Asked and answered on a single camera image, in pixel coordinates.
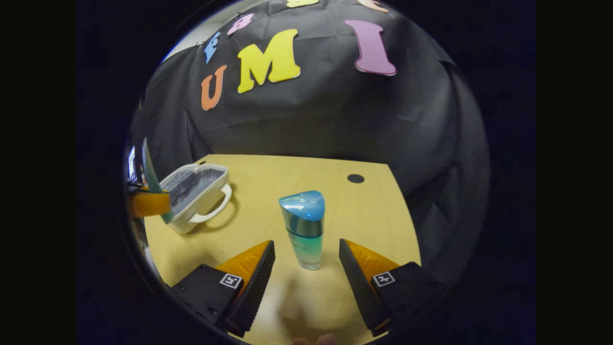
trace white wall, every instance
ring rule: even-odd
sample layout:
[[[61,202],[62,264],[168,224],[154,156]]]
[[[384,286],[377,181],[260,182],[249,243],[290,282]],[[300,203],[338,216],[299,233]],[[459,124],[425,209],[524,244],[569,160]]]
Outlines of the white wall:
[[[211,17],[205,19],[202,23],[198,24],[194,29],[192,29],[192,31],[185,35],[185,37],[179,41],[179,43],[177,43],[177,45],[168,53],[168,55],[166,55],[164,60],[185,48],[202,44],[202,41],[205,41],[214,35],[220,27],[224,26],[229,21],[234,20],[238,13],[242,14],[252,6],[263,2],[268,2],[268,0],[242,0],[235,2],[225,9],[213,14]]]

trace yellow letter m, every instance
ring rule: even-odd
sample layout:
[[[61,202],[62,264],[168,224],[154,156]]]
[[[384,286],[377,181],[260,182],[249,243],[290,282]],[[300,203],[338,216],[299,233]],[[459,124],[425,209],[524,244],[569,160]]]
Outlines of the yellow letter m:
[[[268,67],[272,64],[272,70],[268,79],[273,82],[296,78],[300,75],[300,67],[294,62],[294,36],[298,34],[296,29],[288,29],[277,33],[272,37],[266,51],[262,51],[251,44],[238,53],[240,59],[240,85],[238,93],[251,90],[254,86],[251,73],[259,85],[264,83]]]

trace wooden table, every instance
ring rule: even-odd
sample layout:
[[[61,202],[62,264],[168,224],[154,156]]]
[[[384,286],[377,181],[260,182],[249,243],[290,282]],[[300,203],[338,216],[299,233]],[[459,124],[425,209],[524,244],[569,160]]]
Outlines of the wooden table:
[[[400,265],[421,264],[405,200],[385,164],[320,158],[208,155],[198,161],[227,166],[234,190],[219,215],[181,235],[160,216],[145,218],[147,239],[162,280],[175,285],[199,264],[217,266],[265,240],[276,260],[262,303],[244,341],[291,344],[327,332],[337,344],[374,340],[367,330],[338,259],[346,238]],[[347,179],[360,174],[355,184]],[[279,198],[319,190],[326,200],[321,267],[299,267],[283,223]]]

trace orange letter u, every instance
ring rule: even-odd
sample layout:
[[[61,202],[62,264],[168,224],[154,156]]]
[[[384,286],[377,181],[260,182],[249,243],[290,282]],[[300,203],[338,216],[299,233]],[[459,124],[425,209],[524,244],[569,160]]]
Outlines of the orange letter u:
[[[217,71],[215,71],[215,77],[216,77],[215,94],[213,95],[213,98],[208,97],[208,87],[211,82],[211,79],[213,78],[213,75],[210,75],[204,78],[204,80],[202,81],[202,84],[200,85],[202,86],[201,102],[202,102],[202,108],[204,110],[213,109],[219,102],[219,99],[221,97],[221,85],[223,85],[224,71],[226,70],[226,67],[227,65],[223,65],[220,68],[218,68]]]

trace bottle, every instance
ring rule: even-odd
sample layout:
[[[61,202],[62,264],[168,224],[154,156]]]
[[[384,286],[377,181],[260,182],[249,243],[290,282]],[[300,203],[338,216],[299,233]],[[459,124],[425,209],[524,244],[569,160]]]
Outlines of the bottle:
[[[285,228],[302,268],[318,269],[324,234],[324,196],[316,190],[279,199]]]

